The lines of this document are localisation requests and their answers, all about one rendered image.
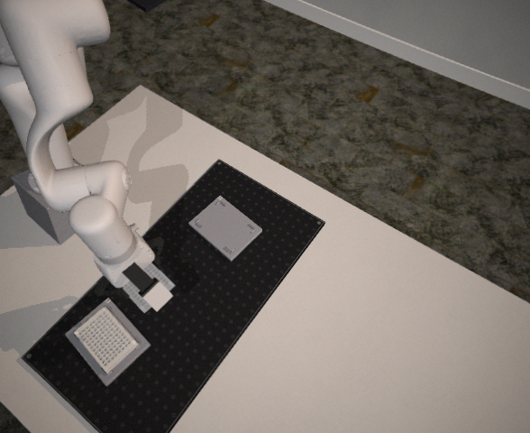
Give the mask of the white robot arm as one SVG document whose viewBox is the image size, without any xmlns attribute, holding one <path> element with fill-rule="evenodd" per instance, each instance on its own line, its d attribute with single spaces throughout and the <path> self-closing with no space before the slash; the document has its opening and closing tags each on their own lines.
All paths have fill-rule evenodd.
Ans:
<svg viewBox="0 0 530 433">
<path fill-rule="evenodd" d="M 83 47 L 109 36 L 103 0 L 0 0 L 0 100 L 27 154 L 29 185 L 114 265 L 137 245 L 139 227 L 123 219 L 130 173 L 120 161 L 77 165 L 63 125 L 93 103 Z"/>
</svg>

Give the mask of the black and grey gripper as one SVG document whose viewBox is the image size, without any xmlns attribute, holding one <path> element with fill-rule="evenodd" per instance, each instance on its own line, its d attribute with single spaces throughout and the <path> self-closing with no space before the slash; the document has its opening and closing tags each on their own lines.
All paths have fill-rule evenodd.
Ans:
<svg viewBox="0 0 530 433">
<path fill-rule="evenodd" d="M 129 282 L 122 272 L 133 263 L 137 263 L 143 270 L 150 263 L 153 263 L 159 270 L 162 270 L 160 266 L 160 253 L 163 249 L 164 239 L 159 236 L 145 242 L 137 232 L 135 232 L 135 236 L 137 242 L 136 249 L 133 255 L 123 263 L 114 265 L 101 263 L 95 254 L 93 255 L 97 268 L 104 275 L 94 290 L 97 296 L 116 294 L 120 297 L 124 295 L 129 299 L 130 296 L 121 288 Z"/>
</svg>

